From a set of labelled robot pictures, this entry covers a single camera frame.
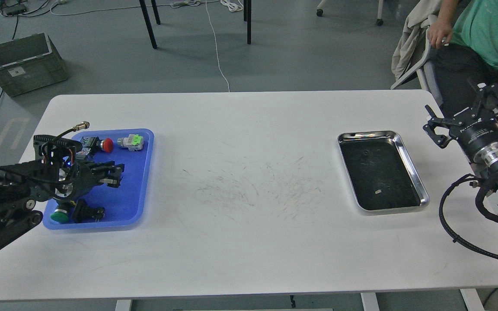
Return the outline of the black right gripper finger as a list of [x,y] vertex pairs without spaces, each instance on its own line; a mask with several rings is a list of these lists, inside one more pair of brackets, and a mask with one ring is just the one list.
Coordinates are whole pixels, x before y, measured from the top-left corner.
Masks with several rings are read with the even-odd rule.
[[482,115],[498,117],[498,84],[476,83],[471,77],[468,78],[468,84],[476,92],[476,98],[469,108],[470,117],[473,120],[479,119]]
[[429,118],[427,118],[427,123],[423,126],[423,131],[429,136],[429,138],[434,142],[435,145],[437,145],[439,148],[444,149],[448,146],[449,142],[451,140],[455,140],[453,136],[450,134],[447,135],[442,135],[442,134],[437,134],[435,130],[438,127],[444,128],[449,130],[449,132],[453,128],[460,128],[464,126],[464,122],[456,120],[456,119],[450,119],[450,118],[445,118],[445,117],[438,117],[434,110],[431,108],[429,105],[425,105],[425,110],[429,114]]

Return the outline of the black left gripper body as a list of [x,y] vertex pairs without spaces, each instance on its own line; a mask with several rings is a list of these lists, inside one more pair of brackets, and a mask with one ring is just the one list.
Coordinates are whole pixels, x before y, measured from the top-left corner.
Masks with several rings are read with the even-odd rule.
[[100,163],[81,162],[79,171],[75,175],[76,179],[61,194],[62,200],[77,201],[80,197],[89,193],[94,187],[102,185],[102,173],[98,171]]

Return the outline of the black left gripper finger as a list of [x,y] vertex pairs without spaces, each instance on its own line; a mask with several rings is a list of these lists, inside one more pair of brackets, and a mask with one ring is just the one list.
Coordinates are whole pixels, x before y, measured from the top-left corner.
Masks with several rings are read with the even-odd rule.
[[115,161],[89,163],[89,169],[93,175],[111,175],[114,174],[117,169],[124,171],[124,168],[124,163],[116,164]]
[[98,186],[118,188],[121,185],[122,173],[96,175],[96,181]]

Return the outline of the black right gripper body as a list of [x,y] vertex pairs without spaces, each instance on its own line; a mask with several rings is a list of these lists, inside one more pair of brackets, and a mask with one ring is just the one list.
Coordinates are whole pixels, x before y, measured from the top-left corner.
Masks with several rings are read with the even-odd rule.
[[470,162],[485,165],[498,162],[498,122],[495,119],[478,119],[454,133]]

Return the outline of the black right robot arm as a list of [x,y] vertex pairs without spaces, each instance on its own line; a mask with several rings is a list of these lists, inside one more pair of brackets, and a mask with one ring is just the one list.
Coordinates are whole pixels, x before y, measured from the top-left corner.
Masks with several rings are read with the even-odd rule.
[[424,131],[441,149],[454,140],[470,163],[483,165],[484,191],[498,191],[498,85],[473,86],[476,98],[472,106],[451,117],[438,117],[425,106],[429,114]]

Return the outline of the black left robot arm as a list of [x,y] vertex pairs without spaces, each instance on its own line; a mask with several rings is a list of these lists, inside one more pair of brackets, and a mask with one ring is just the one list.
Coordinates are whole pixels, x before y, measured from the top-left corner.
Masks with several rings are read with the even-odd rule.
[[57,136],[35,135],[33,161],[0,166],[0,250],[42,222],[37,202],[54,199],[50,218],[59,223],[104,217],[105,209],[90,207],[83,196],[96,186],[119,187],[125,165],[94,162],[82,154],[84,143],[65,137],[87,128],[85,121]]

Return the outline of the person's hand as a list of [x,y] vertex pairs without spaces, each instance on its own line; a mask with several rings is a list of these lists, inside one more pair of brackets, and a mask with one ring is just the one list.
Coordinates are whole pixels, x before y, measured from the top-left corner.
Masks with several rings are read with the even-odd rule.
[[453,28],[451,22],[438,19],[430,26],[427,38],[431,47],[437,49],[443,47],[444,44],[448,44],[451,41],[452,35]]

